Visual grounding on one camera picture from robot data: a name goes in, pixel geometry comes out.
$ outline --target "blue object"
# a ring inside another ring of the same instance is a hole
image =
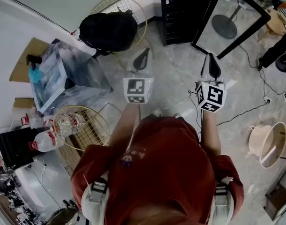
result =
[[[39,83],[42,79],[42,72],[36,68],[32,70],[32,67],[29,68],[29,80],[33,83]]]

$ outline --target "white cube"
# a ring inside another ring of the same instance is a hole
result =
[[[124,96],[128,103],[147,103],[153,89],[153,78],[124,78]]]
[[[201,82],[196,90],[198,107],[216,113],[225,103],[227,91],[206,82]]]

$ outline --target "bucket handle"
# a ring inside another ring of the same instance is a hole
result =
[[[259,127],[255,127],[255,126],[252,126],[252,125],[249,125],[249,126],[250,126],[250,128],[252,129],[252,131],[253,131],[255,128],[257,128],[257,129],[263,130],[263,131],[265,131],[265,132],[269,132],[269,131],[264,130],[264,129],[259,128]]]

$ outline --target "forearm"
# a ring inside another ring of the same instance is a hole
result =
[[[138,104],[127,104],[120,120],[110,136],[109,146],[115,146],[123,142],[128,144],[133,133],[134,123],[138,115]]]
[[[216,118],[212,112],[203,111],[201,147],[208,155],[221,155]]]

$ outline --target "power plug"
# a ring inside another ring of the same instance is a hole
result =
[[[284,98],[284,101],[286,102],[286,92],[283,92],[283,98]]]
[[[269,104],[271,102],[271,99],[268,97],[264,97],[264,103]]]

